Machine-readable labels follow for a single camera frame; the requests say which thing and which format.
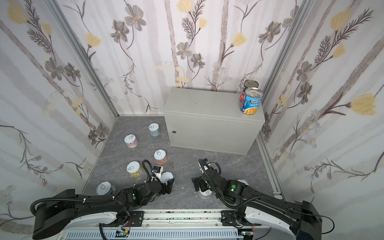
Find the grey-label small can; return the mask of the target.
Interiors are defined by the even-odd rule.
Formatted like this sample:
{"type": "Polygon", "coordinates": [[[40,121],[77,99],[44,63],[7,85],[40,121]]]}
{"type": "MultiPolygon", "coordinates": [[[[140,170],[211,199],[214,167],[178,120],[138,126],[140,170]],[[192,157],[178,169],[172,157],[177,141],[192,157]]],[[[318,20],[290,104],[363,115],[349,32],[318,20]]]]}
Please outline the grey-label small can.
{"type": "Polygon", "coordinates": [[[174,175],[171,172],[163,172],[161,175],[161,182],[167,184],[169,180],[173,180],[174,175]]]}

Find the blue soup can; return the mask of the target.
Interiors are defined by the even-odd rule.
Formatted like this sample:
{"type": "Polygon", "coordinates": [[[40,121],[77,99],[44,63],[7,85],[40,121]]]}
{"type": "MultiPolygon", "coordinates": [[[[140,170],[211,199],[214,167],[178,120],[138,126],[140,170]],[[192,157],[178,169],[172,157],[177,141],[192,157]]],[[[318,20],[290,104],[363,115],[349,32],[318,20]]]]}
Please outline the blue soup can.
{"type": "Polygon", "coordinates": [[[246,88],[240,110],[243,114],[253,115],[257,112],[264,93],[258,88],[246,88]]]}

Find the red and navy tall can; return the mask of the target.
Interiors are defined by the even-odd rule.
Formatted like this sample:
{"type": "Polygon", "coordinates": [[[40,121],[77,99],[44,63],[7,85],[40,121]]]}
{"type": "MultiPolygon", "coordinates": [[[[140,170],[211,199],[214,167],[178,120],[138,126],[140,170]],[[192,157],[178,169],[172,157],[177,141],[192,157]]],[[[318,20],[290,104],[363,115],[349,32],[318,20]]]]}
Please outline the red and navy tall can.
{"type": "Polygon", "coordinates": [[[254,81],[254,80],[246,80],[243,84],[243,88],[242,88],[242,92],[241,92],[241,95],[240,95],[240,102],[243,101],[243,98],[244,98],[244,95],[245,95],[245,91],[247,88],[258,88],[259,87],[259,83],[257,81],[254,81]]]}

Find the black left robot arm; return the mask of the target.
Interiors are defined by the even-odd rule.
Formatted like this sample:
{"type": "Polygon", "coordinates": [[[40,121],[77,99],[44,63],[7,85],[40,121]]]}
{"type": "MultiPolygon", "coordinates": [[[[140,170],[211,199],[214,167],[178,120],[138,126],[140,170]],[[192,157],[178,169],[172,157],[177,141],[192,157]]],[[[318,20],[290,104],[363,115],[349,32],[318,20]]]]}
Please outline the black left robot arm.
{"type": "Polygon", "coordinates": [[[131,212],[152,202],[155,197],[170,194],[174,179],[164,183],[157,177],[159,168],[145,169],[147,180],[131,188],[114,194],[91,196],[78,195],[74,189],[65,190],[54,197],[34,201],[30,206],[35,216],[33,239],[41,240],[60,233],[70,222],[85,216],[112,213],[112,219],[97,222],[101,225],[117,227],[131,220],[131,212]]]}

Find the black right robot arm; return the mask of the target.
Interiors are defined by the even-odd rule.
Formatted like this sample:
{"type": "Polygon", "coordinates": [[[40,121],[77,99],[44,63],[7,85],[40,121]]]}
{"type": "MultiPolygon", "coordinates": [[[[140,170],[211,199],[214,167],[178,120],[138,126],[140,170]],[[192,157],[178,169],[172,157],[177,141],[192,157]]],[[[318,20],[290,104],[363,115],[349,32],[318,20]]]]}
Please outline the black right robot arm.
{"type": "Polygon", "coordinates": [[[253,222],[251,213],[246,214],[246,211],[259,210],[288,225],[296,240],[320,240],[335,229],[335,222],[331,221],[331,230],[323,232],[323,220],[332,219],[320,215],[310,202],[292,203],[271,197],[238,180],[226,180],[221,176],[221,169],[211,167],[207,159],[199,159],[198,163],[202,170],[201,179],[215,197],[234,210],[243,222],[253,222]]]}

